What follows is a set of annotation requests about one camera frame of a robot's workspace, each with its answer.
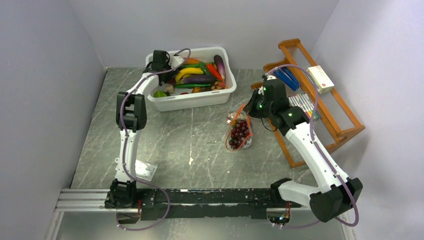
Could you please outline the toy dark grapes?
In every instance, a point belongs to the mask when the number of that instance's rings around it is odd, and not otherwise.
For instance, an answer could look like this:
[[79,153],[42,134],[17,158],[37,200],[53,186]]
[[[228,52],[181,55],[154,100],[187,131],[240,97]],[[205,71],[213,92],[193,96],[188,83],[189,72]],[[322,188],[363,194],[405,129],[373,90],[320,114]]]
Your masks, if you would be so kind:
[[247,120],[237,119],[231,127],[229,146],[232,150],[241,149],[247,143],[250,134]]

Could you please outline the clear zip top bag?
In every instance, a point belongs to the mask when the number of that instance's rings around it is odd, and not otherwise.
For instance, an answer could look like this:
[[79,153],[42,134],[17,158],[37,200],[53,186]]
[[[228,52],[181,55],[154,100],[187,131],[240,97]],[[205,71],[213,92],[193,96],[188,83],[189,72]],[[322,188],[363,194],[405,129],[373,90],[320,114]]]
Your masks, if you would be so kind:
[[239,104],[226,114],[229,130],[225,139],[225,148],[230,152],[247,149],[252,144],[252,121],[247,112],[247,105],[247,103]]

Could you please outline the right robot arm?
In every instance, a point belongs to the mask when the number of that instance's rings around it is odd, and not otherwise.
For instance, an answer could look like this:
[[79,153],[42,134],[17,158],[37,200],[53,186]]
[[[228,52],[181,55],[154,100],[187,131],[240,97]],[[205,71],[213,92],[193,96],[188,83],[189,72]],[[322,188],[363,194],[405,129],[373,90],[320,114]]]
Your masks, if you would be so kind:
[[351,178],[333,160],[319,141],[312,127],[312,120],[299,106],[290,106],[285,85],[281,80],[271,79],[253,91],[247,104],[252,118],[269,119],[298,150],[317,183],[316,187],[296,183],[283,178],[271,185],[270,202],[282,207],[293,202],[311,209],[314,216],[326,223],[353,209],[363,190],[358,178]]

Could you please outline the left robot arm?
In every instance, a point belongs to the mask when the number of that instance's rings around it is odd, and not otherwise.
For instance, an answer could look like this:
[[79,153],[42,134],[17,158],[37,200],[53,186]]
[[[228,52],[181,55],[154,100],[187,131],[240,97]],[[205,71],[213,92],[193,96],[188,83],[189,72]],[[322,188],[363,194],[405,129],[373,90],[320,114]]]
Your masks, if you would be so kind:
[[164,50],[154,50],[140,80],[116,97],[116,124],[120,134],[120,152],[116,174],[104,202],[106,209],[126,209],[141,206],[137,190],[136,156],[141,130],[147,124],[146,95],[149,95],[172,72],[172,56]]

